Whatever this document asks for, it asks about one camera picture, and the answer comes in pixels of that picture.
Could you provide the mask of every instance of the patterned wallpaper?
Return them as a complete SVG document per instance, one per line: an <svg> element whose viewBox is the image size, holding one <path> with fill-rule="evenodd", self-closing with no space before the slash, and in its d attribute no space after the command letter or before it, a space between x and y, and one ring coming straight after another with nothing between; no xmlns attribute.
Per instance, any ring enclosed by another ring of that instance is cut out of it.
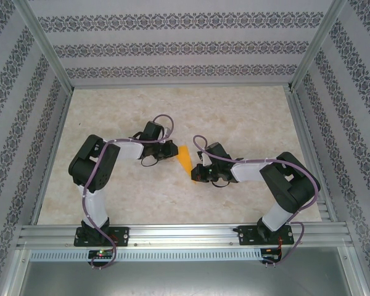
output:
<svg viewBox="0 0 370 296"><path fill-rule="evenodd" d="M346 3L297 95L370 287L370 0Z"/></svg>
<svg viewBox="0 0 370 296"><path fill-rule="evenodd" d="M332 0L30 1L75 86L288 83Z"/></svg>
<svg viewBox="0 0 370 296"><path fill-rule="evenodd" d="M9 0L0 0L0 282L30 223L67 95Z"/></svg>

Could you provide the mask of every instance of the marble floor surface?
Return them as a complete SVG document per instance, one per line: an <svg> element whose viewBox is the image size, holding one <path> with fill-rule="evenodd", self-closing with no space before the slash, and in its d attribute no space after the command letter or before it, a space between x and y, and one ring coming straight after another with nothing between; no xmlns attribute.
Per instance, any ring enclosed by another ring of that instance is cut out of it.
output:
<svg viewBox="0 0 370 296"><path fill-rule="evenodd" d="M275 87L138 88L75 90L68 111L38 224L80 224L81 196L68 165L90 134L128 138L160 113L174 118L172 135L199 163L195 134L219 141L232 158L303 155L284 90ZM170 122L158 121L164 126ZM150 168L139 160L118 161L105 187L112 224L253 223L274 198L264 182L218 189L190 180L176 158ZM318 206L297 221L321 221Z"/></svg>

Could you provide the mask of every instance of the enclosure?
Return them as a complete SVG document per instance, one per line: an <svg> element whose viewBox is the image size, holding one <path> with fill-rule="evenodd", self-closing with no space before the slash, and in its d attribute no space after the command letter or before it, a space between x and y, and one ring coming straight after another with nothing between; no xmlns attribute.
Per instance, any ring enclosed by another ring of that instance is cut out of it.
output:
<svg viewBox="0 0 370 296"><path fill-rule="evenodd" d="M275 203L264 182L216 188L172 157L117 160L105 206L126 246L91 269L70 162L161 113L192 167L201 134L316 177L287 261L233 231ZM41 293L370 295L370 0L0 0L0 295Z"/></svg>

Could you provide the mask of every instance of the metal base plate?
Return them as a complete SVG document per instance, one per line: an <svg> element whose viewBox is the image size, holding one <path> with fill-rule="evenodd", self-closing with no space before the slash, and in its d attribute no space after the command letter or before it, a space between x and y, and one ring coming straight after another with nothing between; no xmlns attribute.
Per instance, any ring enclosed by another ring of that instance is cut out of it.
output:
<svg viewBox="0 0 370 296"><path fill-rule="evenodd" d="M265 242L257 231L256 225L243 225L237 227L239 233L240 245L278 245L278 239L281 237L283 245L293 245L295 243L292 228L290 225L284 225L276 234L271 236L270 240Z"/></svg>
<svg viewBox="0 0 370 296"><path fill-rule="evenodd" d="M117 247L127 247L129 242L129 227L109 227L109 237L113 239ZM96 245L88 242L83 238L83 228L78 227L75 232L74 238L75 247L111 247L109 241L105 241L101 245Z"/></svg>

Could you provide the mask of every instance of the yellow object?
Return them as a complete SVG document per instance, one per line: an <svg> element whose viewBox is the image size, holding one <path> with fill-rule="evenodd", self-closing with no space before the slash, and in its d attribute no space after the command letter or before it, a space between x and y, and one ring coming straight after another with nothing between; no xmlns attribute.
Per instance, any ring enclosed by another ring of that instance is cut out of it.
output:
<svg viewBox="0 0 370 296"><path fill-rule="evenodd" d="M190 177L191 171L192 171L192 160L191 160L191 156L189 155L187 146L178 147L177 159Z"/></svg>

